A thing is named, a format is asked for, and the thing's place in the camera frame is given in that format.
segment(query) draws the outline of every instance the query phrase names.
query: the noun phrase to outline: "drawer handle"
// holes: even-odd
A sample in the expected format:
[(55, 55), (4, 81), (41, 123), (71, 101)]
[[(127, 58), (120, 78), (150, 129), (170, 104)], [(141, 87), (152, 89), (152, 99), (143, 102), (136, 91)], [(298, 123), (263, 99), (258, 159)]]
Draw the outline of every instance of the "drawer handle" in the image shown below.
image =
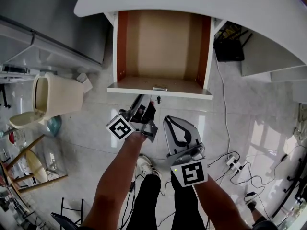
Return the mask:
[(157, 84), (155, 84), (155, 85), (153, 86), (153, 90), (167, 91), (167, 87), (164, 86), (164, 85), (157, 85)]

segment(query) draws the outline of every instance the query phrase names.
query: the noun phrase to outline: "wooden stool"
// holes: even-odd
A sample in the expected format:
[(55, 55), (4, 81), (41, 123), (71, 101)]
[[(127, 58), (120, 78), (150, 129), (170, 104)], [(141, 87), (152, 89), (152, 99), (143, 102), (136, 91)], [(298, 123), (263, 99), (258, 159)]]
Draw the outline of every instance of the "wooden stool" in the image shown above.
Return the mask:
[(5, 175), (9, 177), (9, 173), (8, 173), (8, 170), (10, 168), (13, 167), (13, 165), (24, 155), (26, 154), (27, 152), (29, 152), (29, 154), (26, 154), (26, 157), (27, 157), (27, 162), (29, 163), (29, 168), (30, 169), (34, 169), (34, 171), (32, 171), (33, 174), (30, 174), (30, 175), (26, 175), (26, 176), (23, 176), (23, 177), (20, 177), (20, 178), (17, 178), (15, 180), (11, 180), (11, 183), (12, 183), (12, 187), (15, 189), (15, 191), (17, 191), (18, 193), (25, 193), (25, 192), (29, 192), (29, 191), (32, 191), (32, 190), (35, 190), (37, 188), (40, 188), (40, 187), (43, 187), (43, 186), (46, 186), (46, 185), (50, 185), (54, 182), (58, 182), (66, 177), (68, 177), (68, 175), (65, 175), (65, 176), (62, 176), (62, 177), (59, 177), (59, 178), (56, 178), (56, 179), (53, 179), (51, 181), (45, 181), (43, 183), (40, 183), (38, 185), (34, 185), (34, 186), (30, 186), (30, 187), (27, 187), (27, 188), (22, 188), (22, 189), (17, 189), (16, 187), (16, 184), (18, 182), (21, 182), (21, 181), (24, 181), (25, 179), (29, 179), (29, 178), (32, 178), (32, 177), (38, 177), (38, 178), (42, 178), (42, 170), (45, 171), (45, 169), (42, 167), (42, 164), (40, 162), (40, 160), (38, 159), (38, 157), (32, 152), (30, 151), (30, 149), (32, 147), (34, 147), (45, 135), (41, 135), (39, 138), (37, 138), (35, 141), (33, 141), (29, 146), (27, 146), (26, 148), (24, 148), (17, 156), (16, 158), (14, 158), (9, 164), (8, 166), (4, 167), (3, 164), (2, 164), (2, 167), (3, 167), (3, 170), (4, 170), (4, 173)]

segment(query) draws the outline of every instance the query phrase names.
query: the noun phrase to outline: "person's arm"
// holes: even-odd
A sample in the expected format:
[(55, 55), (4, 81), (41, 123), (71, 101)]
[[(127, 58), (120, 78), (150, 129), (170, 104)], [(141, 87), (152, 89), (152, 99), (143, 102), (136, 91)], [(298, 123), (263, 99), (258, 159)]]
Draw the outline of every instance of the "person's arm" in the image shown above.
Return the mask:
[(208, 181), (194, 185), (201, 206), (216, 230), (248, 230), (231, 197), (208, 175)]
[(104, 172), (97, 186), (92, 209), (82, 227), (115, 230), (120, 209), (130, 188), (135, 164), (146, 137), (132, 133), (116, 158)]

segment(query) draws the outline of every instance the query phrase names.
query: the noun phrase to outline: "open drawer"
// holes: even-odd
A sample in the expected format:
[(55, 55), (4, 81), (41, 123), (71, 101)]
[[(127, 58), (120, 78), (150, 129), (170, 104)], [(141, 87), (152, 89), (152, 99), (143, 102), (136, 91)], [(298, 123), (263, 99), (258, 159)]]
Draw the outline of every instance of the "open drawer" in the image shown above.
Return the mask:
[(214, 20), (178, 11), (120, 11), (113, 32), (108, 92), (212, 99)]

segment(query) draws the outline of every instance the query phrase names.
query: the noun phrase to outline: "trash can lid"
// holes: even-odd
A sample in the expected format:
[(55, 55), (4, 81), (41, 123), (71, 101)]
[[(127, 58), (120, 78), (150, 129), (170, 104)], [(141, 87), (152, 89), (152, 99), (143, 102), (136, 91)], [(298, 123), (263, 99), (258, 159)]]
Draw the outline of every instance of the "trash can lid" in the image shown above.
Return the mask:
[(43, 112), (25, 112), (10, 118), (10, 124), (14, 128), (24, 128), (31, 123), (37, 123), (44, 118)]

